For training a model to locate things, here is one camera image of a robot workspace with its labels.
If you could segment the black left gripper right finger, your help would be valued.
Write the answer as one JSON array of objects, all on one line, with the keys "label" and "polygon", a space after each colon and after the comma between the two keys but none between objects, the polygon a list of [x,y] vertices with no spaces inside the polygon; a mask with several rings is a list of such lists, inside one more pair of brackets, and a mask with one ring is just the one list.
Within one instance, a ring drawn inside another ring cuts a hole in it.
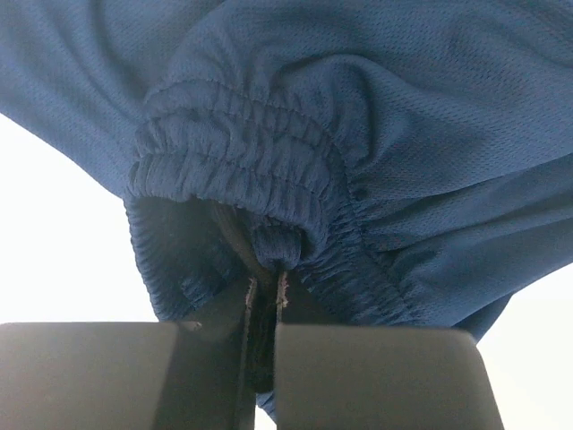
[{"label": "black left gripper right finger", "polygon": [[465,331],[344,326],[294,275],[278,281],[279,429],[502,429],[480,352]]}]

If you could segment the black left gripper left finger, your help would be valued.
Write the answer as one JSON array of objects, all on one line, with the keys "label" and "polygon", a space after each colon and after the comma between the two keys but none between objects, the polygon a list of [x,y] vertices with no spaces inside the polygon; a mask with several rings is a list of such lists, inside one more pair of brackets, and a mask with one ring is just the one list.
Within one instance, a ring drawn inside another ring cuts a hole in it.
[{"label": "black left gripper left finger", "polygon": [[251,429],[248,285],[181,322],[1,327],[4,429]]}]

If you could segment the navy blue shorts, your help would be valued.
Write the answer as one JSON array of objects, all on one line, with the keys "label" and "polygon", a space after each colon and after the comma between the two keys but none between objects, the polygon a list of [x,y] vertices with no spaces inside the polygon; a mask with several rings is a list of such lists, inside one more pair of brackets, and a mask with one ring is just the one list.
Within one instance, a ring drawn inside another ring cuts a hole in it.
[{"label": "navy blue shorts", "polygon": [[162,321],[288,276],[480,339],[572,261],[569,1],[4,1],[1,111],[122,199]]}]

